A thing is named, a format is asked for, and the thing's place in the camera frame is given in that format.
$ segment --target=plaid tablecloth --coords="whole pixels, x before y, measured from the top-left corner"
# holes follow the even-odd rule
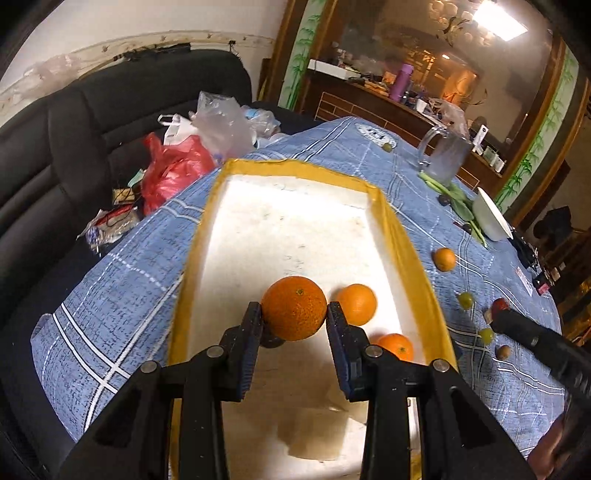
[[[381,148],[385,140],[394,151]],[[483,311],[498,297],[544,326],[560,330],[549,294],[530,296],[519,280],[521,265],[508,241],[488,249],[453,224],[456,215],[407,161],[416,149],[359,118],[327,122],[283,139],[247,158],[296,158],[360,177],[381,188],[406,228],[446,317],[463,350],[460,372],[527,456],[562,412],[564,389],[548,370],[513,341],[497,336],[485,346],[476,334]],[[44,315],[31,338],[39,379],[60,420],[74,439],[144,361],[165,363],[167,338],[191,239],[217,171],[193,183],[143,220],[76,287],[61,307]],[[458,265],[437,271],[431,252],[449,247]],[[456,295],[471,291],[468,312]],[[495,358],[508,343],[512,355]]]

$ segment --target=large orange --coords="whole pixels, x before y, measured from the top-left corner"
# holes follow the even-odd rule
[[[271,333],[289,341],[314,335],[324,323],[326,297],[305,277],[276,281],[261,300],[262,318]]]

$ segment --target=purple thermos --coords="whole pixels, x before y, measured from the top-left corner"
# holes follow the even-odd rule
[[[392,88],[390,88],[390,98],[395,102],[399,102],[404,95],[410,76],[413,74],[413,70],[414,68],[412,65],[405,63],[402,65],[398,75],[396,75],[396,80],[394,80],[394,84],[392,85]]]

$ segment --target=yellow tape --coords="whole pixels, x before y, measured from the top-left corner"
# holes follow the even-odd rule
[[[201,218],[201,225],[193,238],[193,244],[187,259],[183,284],[178,297],[177,307],[173,319],[168,364],[177,364],[187,359],[187,338],[190,330],[190,319],[193,311],[193,295],[199,286],[203,271],[201,252],[204,251],[209,240],[210,229],[213,225],[214,206],[220,200],[222,186],[230,175],[256,175],[297,177],[299,179],[318,181],[337,187],[366,193],[372,202],[372,213],[382,231],[386,248],[393,265],[398,270],[408,302],[417,324],[419,335],[423,343],[423,352],[427,363],[436,358],[444,358],[457,370],[456,356],[447,327],[433,293],[431,284],[425,274],[423,265],[408,238],[406,231],[398,221],[396,214],[388,204],[383,192],[370,183],[342,173],[328,170],[324,167],[304,163],[299,160],[271,160],[249,161],[232,160],[226,163],[217,177],[216,183],[207,200],[205,211]],[[171,465],[176,476],[178,464],[178,423],[180,415],[176,409],[173,415],[171,432]],[[420,477],[419,456],[413,456],[411,462],[411,478]]]

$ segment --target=orange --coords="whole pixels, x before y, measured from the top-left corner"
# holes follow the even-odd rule
[[[347,322],[358,327],[368,323],[378,307],[373,290],[360,283],[343,288],[335,300],[340,303]]]
[[[283,340],[303,340],[324,323],[326,297],[309,278],[286,277],[269,287],[261,307],[263,321],[273,335]]]
[[[433,253],[433,263],[438,270],[449,272],[456,266],[456,254],[449,248],[440,248]]]
[[[389,333],[380,337],[376,345],[396,355],[400,360],[412,362],[414,358],[414,348],[412,343],[404,335],[399,333]]]

